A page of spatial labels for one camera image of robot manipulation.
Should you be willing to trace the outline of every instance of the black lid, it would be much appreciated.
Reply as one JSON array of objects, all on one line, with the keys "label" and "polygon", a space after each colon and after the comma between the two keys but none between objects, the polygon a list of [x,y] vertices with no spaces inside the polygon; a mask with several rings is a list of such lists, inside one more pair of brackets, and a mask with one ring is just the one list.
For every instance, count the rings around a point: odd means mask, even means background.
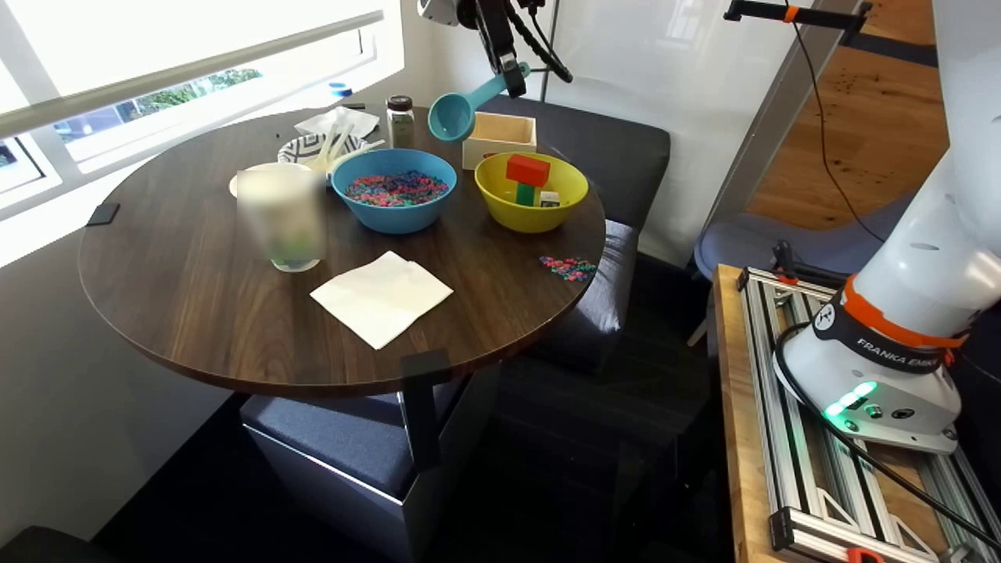
[{"label": "black lid", "polygon": [[389,96],[385,100],[385,106],[393,111],[409,111],[413,109],[413,100],[410,96]]}]

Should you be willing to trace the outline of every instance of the scoop handle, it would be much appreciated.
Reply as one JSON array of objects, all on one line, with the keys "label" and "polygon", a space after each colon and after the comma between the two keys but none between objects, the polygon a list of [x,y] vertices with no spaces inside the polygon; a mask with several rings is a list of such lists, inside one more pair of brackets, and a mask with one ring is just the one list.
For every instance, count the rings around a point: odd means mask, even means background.
[{"label": "scoop handle", "polygon": [[[530,67],[527,62],[519,63],[518,67],[519,70],[522,71],[522,76],[528,77],[532,72],[532,67]],[[483,82],[483,84],[475,90],[465,94],[465,101],[467,101],[472,110],[475,111],[477,107],[486,103],[486,100],[496,96],[507,89],[508,85],[505,84],[504,74],[497,74],[493,78]]]}]

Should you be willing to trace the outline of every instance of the blue bowl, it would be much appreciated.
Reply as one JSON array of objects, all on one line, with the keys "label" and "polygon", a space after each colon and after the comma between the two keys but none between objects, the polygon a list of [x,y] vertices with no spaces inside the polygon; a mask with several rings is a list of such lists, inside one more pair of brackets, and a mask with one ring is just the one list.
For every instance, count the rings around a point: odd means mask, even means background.
[{"label": "blue bowl", "polygon": [[[377,207],[355,201],[344,190],[361,176],[401,174],[410,170],[434,176],[448,189],[433,201],[408,207]],[[455,189],[455,169],[428,152],[405,148],[369,150],[344,162],[333,171],[330,185],[358,217],[361,224],[386,234],[406,234],[430,225],[441,213],[445,198]]]}]

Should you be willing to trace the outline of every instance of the teal measuring scoop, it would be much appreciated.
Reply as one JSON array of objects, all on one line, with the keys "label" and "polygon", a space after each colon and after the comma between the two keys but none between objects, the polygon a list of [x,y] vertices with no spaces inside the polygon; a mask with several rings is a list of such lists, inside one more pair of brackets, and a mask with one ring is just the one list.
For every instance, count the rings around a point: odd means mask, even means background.
[{"label": "teal measuring scoop", "polygon": [[[523,62],[518,66],[523,76],[528,77],[532,72],[529,63]],[[476,108],[506,89],[508,85],[504,82],[504,75],[497,74],[468,94],[444,94],[431,104],[431,110],[427,113],[427,127],[440,140],[465,140],[472,134],[472,126],[476,124]]]}]

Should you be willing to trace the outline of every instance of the yellow bowl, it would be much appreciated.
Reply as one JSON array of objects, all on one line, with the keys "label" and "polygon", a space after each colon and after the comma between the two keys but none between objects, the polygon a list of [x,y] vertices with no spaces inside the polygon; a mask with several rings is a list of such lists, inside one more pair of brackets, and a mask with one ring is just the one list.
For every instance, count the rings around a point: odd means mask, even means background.
[{"label": "yellow bowl", "polygon": [[[515,202],[518,182],[508,179],[508,159],[514,154],[550,163],[550,180],[543,188],[560,194],[559,207],[529,207]],[[486,208],[496,221],[519,232],[546,232],[560,226],[578,203],[588,195],[588,178],[569,162],[535,152],[502,152],[476,165],[476,185]],[[536,190],[536,205],[539,204]]]}]

